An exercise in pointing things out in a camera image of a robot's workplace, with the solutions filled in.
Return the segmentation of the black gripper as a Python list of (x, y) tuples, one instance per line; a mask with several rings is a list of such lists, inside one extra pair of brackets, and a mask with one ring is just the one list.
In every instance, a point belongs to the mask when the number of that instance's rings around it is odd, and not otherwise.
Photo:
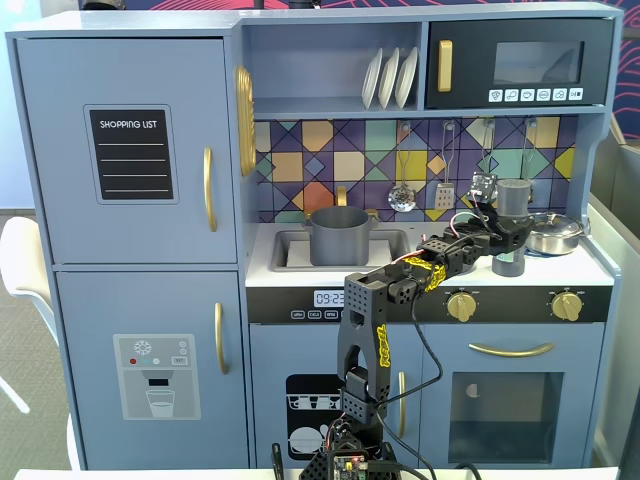
[(471, 254), (473, 257), (497, 256), (506, 250), (522, 248), (534, 224), (532, 216), (511, 218), (500, 216), (493, 206), (484, 207), (484, 215), (472, 220), (475, 233)]

